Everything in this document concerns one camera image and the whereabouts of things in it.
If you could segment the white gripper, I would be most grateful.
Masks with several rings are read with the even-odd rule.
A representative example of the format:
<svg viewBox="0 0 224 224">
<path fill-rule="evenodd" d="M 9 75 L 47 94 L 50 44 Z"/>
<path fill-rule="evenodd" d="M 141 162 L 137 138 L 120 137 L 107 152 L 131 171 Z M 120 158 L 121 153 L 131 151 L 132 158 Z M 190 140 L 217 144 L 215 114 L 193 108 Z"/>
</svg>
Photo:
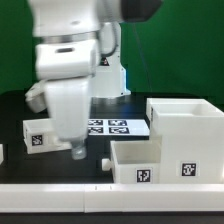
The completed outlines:
<svg viewBox="0 0 224 224">
<path fill-rule="evenodd" d="M 58 138 L 84 140 L 90 114 L 90 83 L 100 56 L 98 41 L 39 44 L 36 53 L 37 76 L 45 82 L 47 109 Z"/>
</svg>

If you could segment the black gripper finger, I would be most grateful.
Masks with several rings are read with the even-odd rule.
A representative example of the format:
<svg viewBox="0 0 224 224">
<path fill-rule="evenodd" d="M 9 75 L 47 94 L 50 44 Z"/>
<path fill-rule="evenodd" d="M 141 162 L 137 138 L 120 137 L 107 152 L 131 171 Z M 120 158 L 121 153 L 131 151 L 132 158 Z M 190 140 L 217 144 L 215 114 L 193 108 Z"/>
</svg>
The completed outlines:
<svg viewBox="0 0 224 224">
<path fill-rule="evenodd" d="M 74 140 L 71 142 L 71 154 L 74 160 L 82 160 L 87 156 L 86 144 L 84 140 Z"/>
</svg>

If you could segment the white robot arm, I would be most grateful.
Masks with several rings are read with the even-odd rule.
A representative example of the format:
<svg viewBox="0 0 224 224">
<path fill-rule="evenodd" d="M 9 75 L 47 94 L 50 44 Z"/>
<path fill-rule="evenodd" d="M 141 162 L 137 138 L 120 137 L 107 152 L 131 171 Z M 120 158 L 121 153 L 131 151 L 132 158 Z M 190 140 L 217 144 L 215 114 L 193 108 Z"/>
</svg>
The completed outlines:
<svg viewBox="0 0 224 224">
<path fill-rule="evenodd" d="M 72 157 L 86 157 L 91 79 L 103 57 L 106 23 L 145 22 L 163 0 L 27 0 L 33 17 L 38 82 L 30 90 L 44 98 L 54 131 L 71 145 Z"/>
</svg>

